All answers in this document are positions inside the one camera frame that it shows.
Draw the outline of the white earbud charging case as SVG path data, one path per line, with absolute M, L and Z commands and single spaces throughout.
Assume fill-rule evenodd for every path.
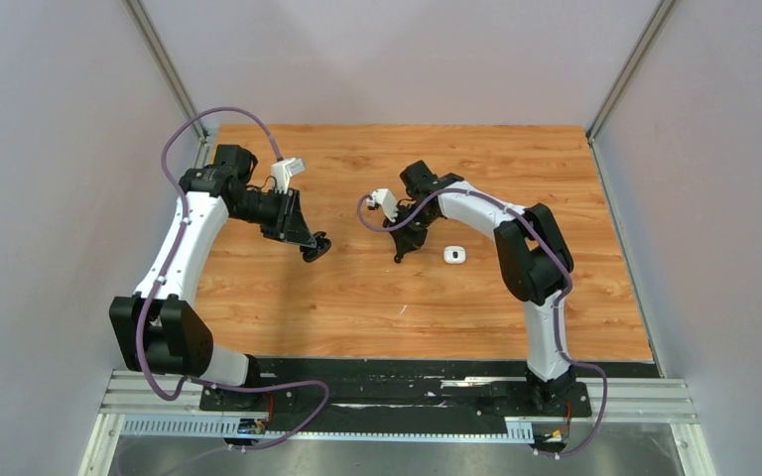
M 467 253 L 462 246 L 446 246 L 443 250 L 443 259 L 447 264 L 461 265 L 466 261 Z

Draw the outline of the black earbud charging case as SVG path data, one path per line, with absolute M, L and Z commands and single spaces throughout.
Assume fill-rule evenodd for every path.
M 312 263 L 325 255 L 331 248 L 331 240 L 324 231 L 315 232 L 313 243 L 308 246 L 301 246 L 300 252 L 305 263 Z

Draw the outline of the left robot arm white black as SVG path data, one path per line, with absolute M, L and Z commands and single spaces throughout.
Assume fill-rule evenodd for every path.
M 116 297 L 109 317 L 125 365 L 143 364 L 156 374 L 171 374 L 226 385 L 226 397 L 241 410 L 256 408 L 264 383 L 254 357 L 230 351 L 213 340 L 194 309 L 197 285 L 219 231 L 230 219 L 259 227 L 266 239 L 299 248 L 310 263 L 330 248 L 324 232 L 308 226 L 301 196 L 291 179 L 306 166 L 288 158 L 271 167 L 269 189 L 249 181 L 258 161 L 238 145 L 220 146 L 215 161 L 189 169 L 180 178 L 182 196 L 150 271 L 129 297 Z

